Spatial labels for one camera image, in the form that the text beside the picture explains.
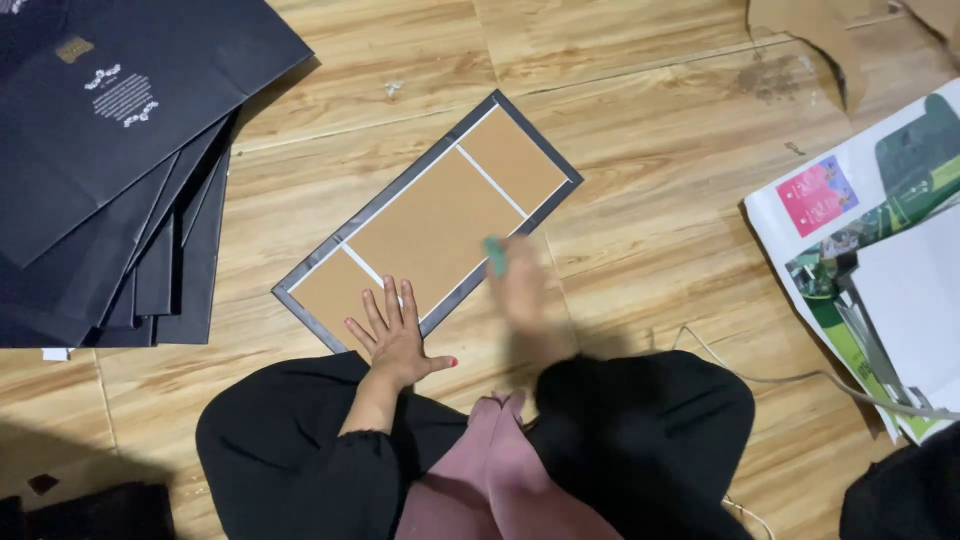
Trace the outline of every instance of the green printed image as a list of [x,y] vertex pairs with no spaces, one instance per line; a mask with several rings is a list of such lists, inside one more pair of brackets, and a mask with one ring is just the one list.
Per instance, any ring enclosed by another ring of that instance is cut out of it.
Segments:
[[[887,394],[834,303],[839,294],[836,278],[856,265],[859,248],[919,223],[944,203],[960,200],[960,196],[950,200],[960,191],[960,118],[939,94],[927,96],[924,110],[923,116],[876,144],[887,199],[786,263],[817,324],[867,393],[875,397]],[[900,418],[918,436],[936,423],[921,417]]]

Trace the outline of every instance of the black pants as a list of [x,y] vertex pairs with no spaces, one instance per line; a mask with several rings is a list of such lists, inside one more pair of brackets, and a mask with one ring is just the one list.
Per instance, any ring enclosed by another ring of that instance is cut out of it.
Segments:
[[[337,436],[367,370],[353,353],[288,360],[207,406],[197,449],[228,535],[269,536],[269,502]],[[729,371],[679,351],[577,356],[540,375],[536,400],[527,436],[550,477],[625,538],[749,538],[720,507],[754,419],[753,395]],[[426,472],[466,426],[466,415],[402,394],[391,443],[405,477]]]

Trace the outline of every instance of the magazine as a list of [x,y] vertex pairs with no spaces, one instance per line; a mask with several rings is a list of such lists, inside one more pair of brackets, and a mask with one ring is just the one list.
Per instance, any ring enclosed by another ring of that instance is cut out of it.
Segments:
[[[844,277],[856,251],[960,201],[960,80],[780,177],[744,201],[750,223],[797,311],[864,392],[911,405],[857,324]],[[921,443],[949,421],[878,407],[891,437]]]

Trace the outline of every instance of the pink cloth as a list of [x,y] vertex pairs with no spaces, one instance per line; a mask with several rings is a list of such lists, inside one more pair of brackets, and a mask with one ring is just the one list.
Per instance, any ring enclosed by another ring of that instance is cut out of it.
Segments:
[[622,538],[547,475],[520,430],[523,401],[477,401],[464,435],[410,487],[397,540]]

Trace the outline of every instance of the person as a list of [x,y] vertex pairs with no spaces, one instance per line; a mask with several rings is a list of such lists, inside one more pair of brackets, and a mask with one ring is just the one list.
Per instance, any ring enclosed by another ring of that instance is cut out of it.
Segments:
[[414,394],[431,373],[412,285],[384,277],[363,303],[371,354],[265,367],[217,396],[197,451],[233,540],[331,538],[749,539],[722,507],[754,419],[749,388],[696,355],[599,360],[544,316],[544,276],[523,237],[488,279],[518,352],[538,369],[536,423],[522,398],[471,415]]

